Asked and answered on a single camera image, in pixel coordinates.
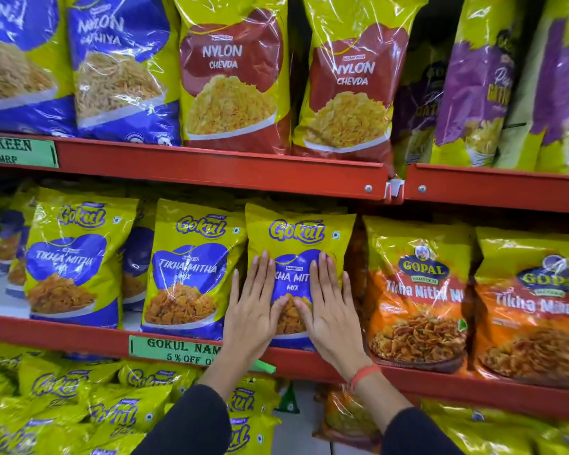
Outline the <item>person's right hand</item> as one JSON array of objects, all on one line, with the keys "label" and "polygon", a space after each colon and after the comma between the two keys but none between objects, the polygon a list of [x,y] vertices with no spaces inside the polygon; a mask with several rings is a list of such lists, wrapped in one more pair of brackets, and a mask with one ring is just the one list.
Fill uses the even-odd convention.
[{"label": "person's right hand", "polygon": [[364,350],[357,312],[341,308],[342,285],[336,267],[334,303],[323,302],[317,270],[318,259],[311,261],[309,273],[314,330],[306,332],[321,357],[335,368],[345,382],[349,382],[359,368],[373,362]]}]

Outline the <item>person's left hand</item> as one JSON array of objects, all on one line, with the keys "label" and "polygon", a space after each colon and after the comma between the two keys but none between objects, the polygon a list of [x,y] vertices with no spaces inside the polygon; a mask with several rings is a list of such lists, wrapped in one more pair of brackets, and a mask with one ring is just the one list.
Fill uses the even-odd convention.
[{"label": "person's left hand", "polygon": [[243,328],[243,333],[259,333],[266,329],[270,340],[277,328],[269,327],[269,311],[273,304],[272,295],[275,283],[275,261],[271,259],[271,298],[263,303],[252,299],[252,260],[246,280],[240,282],[240,299],[236,305],[228,304],[224,318],[223,342],[227,333],[235,328]]}]

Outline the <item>yellow blue snack packet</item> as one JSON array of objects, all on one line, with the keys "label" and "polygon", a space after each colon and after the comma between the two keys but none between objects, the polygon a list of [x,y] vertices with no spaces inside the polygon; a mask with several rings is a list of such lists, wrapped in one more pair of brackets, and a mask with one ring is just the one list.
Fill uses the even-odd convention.
[{"label": "yellow blue snack packet", "polygon": [[334,260],[341,280],[356,214],[281,212],[247,203],[245,219],[249,257],[260,256],[267,251],[275,263],[271,302],[287,301],[270,345],[315,351],[294,299],[303,301],[312,309],[309,271],[311,262],[317,261],[321,252]]}]

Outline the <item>person's left forearm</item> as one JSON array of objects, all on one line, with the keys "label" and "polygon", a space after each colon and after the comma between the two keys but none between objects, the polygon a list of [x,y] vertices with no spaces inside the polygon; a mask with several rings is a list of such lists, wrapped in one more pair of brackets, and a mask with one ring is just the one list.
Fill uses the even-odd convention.
[{"label": "person's left forearm", "polygon": [[226,402],[261,355],[223,346],[130,455],[225,455],[232,434]]}]

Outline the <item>orange yellow snack bag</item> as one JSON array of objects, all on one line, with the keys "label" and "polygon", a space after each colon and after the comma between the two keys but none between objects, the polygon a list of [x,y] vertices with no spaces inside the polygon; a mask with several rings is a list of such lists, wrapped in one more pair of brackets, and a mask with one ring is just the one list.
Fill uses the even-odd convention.
[{"label": "orange yellow snack bag", "polygon": [[389,367],[455,374],[467,353],[463,313],[473,252],[465,224],[364,216],[366,343]]},{"label": "orange yellow snack bag", "polygon": [[569,234],[478,227],[476,235],[476,374],[569,389]]}]

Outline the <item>orange wristband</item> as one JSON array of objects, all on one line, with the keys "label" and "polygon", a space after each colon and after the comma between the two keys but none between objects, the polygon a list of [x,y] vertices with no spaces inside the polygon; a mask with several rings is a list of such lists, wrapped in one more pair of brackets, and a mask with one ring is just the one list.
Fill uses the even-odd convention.
[{"label": "orange wristband", "polygon": [[350,379],[348,382],[348,387],[351,392],[356,390],[357,385],[360,383],[361,380],[364,380],[369,375],[372,374],[381,374],[380,366],[376,364],[366,365],[361,367]]}]

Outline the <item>green paper shelf label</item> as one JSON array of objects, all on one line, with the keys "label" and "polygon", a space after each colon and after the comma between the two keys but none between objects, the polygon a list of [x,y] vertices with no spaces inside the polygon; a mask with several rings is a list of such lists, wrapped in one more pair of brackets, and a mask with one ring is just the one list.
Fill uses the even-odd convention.
[{"label": "green paper shelf label", "polygon": [[270,341],[266,329],[253,334],[243,333],[243,328],[235,328],[227,333],[222,345],[199,340],[130,334],[129,356],[199,367],[209,367],[212,364],[217,367],[217,360],[220,359],[224,360],[223,365],[226,367],[240,367],[243,374],[251,371],[274,375],[276,366],[260,360]]},{"label": "green paper shelf label", "polygon": [[0,164],[60,168],[58,153],[53,141],[1,135]]}]

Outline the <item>green packet corner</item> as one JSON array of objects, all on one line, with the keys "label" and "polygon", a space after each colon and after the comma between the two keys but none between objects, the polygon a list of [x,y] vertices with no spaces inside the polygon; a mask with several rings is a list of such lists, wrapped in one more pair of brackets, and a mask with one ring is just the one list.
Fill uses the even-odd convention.
[{"label": "green packet corner", "polygon": [[294,382],[289,379],[279,379],[277,392],[280,396],[275,411],[286,414],[299,414]]}]

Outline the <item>small orange snack bag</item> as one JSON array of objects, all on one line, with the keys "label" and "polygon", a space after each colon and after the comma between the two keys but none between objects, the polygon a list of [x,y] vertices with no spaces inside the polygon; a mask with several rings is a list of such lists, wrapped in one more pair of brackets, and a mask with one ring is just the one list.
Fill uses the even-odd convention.
[{"label": "small orange snack bag", "polygon": [[382,434],[370,413],[346,385],[318,384],[314,400],[323,416],[312,436],[377,455]]}]

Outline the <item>large red yellow snack bag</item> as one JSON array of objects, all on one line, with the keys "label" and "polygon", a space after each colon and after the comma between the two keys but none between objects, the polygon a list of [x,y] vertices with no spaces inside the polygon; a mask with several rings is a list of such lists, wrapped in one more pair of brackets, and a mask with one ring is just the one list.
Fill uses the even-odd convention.
[{"label": "large red yellow snack bag", "polygon": [[174,0],[182,144],[289,155],[288,0]]},{"label": "large red yellow snack bag", "polygon": [[292,155],[376,162],[395,175],[395,92],[413,22],[428,2],[303,0],[312,34]]}]

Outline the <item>large purple yellow snack bag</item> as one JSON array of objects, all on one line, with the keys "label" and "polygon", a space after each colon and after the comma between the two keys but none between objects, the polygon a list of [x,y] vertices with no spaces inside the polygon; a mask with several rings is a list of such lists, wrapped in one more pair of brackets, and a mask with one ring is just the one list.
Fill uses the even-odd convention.
[{"label": "large purple yellow snack bag", "polygon": [[495,168],[569,175],[569,0],[546,0]]},{"label": "large purple yellow snack bag", "polygon": [[431,149],[453,41],[454,37],[437,44],[423,40],[407,51],[391,135],[395,174],[401,179]]},{"label": "large purple yellow snack bag", "polygon": [[448,63],[430,163],[493,164],[515,82],[520,0],[464,0]]}]

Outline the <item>pile of small yellow packets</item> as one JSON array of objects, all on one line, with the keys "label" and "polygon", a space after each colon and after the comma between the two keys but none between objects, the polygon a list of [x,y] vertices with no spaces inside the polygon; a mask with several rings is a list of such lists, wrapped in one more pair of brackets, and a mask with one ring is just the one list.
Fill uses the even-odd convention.
[{"label": "pile of small yellow packets", "polygon": [[142,441],[203,372],[0,343],[0,455],[159,455]]}]

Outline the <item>heap of yellow bags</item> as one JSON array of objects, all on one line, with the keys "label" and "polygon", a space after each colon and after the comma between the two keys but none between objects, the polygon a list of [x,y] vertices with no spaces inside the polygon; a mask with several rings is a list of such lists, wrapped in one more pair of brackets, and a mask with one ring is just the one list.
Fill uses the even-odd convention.
[{"label": "heap of yellow bags", "polygon": [[466,455],[569,455],[569,421],[425,398],[420,408]]}]

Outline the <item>large blue yellow snack bag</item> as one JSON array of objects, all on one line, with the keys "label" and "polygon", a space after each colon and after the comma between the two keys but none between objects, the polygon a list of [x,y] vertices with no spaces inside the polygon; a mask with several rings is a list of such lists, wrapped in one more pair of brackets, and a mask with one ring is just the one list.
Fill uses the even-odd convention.
[{"label": "large blue yellow snack bag", "polygon": [[66,0],[0,0],[0,131],[76,137]]},{"label": "large blue yellow snack bag", "polygon": [[80,137],[180,145],[173,0],[67,0]]}]

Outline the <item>long red metal shelf rail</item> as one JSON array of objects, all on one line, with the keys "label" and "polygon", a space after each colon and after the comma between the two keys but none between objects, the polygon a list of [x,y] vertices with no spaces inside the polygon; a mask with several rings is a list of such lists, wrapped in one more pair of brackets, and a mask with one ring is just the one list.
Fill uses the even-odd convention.
[{"label": "long red metal shelf rail", "polygon": [[[129,355],[131,335],[131,332],[119,329],[0,315],[0,342],[47,350],[124,358]],[[316,352],[268,348],[261,360],[275,366],[277,376],[314,382],[343,382],[334,367]],[[382,367],[382,371],[404,394],[569,420],[569,391],[399,367]]]}]

